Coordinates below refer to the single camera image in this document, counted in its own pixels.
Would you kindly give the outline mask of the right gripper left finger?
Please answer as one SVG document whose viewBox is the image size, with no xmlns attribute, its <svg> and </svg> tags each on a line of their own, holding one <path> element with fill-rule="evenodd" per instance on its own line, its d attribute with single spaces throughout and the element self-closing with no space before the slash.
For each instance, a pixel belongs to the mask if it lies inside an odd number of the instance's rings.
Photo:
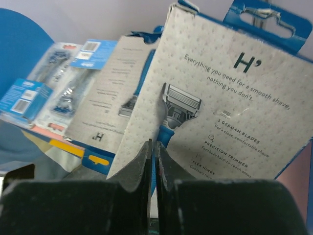
<svg viewBox="0 0 313 235">
<path fill-rule="evenodd" d="M 13 182 L 0 199 L 3 235 L 146 235 L 152 141 L 107 180 Z"/>
</svg>

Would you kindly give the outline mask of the Harry's razor pack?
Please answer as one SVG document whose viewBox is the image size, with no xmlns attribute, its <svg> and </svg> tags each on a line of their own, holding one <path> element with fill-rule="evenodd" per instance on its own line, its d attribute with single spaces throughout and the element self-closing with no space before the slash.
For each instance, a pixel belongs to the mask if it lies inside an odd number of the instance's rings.
<svg viewBox="0 0 313 235">
<path fill-rule="evenodd" d="M 65 132 L 65 138 L 85 149 L 83 166 L 108 174 L 163 29 L 120 37 L 95 76 Z"/>
<path fill-rule="evenodd" d="M 313 138 L 312 29 L 260 0 L 223 21 L 173 3 L 108 176 L 152 139 L 199 179 L 277 178 Z"/>
</svg>

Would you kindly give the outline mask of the blue Gillette razor blister pack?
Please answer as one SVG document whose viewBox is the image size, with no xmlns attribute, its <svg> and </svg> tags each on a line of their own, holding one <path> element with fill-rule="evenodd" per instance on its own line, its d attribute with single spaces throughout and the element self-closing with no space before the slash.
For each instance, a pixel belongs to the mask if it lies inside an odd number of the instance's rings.
<svg viewBox="0 0 313 235">
<path fill-rule="evenodd" d="M 31 129 L 42 108 L 67 74 L 82 45 L 54 43 L 27 78 L 18 78 L 0 100 L 0 119 Z"/>
</svg>

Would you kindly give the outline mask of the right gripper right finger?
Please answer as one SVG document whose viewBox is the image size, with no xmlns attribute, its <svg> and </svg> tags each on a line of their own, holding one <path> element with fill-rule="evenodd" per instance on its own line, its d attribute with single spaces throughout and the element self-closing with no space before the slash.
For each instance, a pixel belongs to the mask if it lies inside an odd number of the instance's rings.
<svg viewBox="0 0 313 235">
<path fill-rule="evenodd" d="M 306 235 L 287 188 L 276 180 L 200 180 L 156 143 L 162 235 Z"/>
</svg>

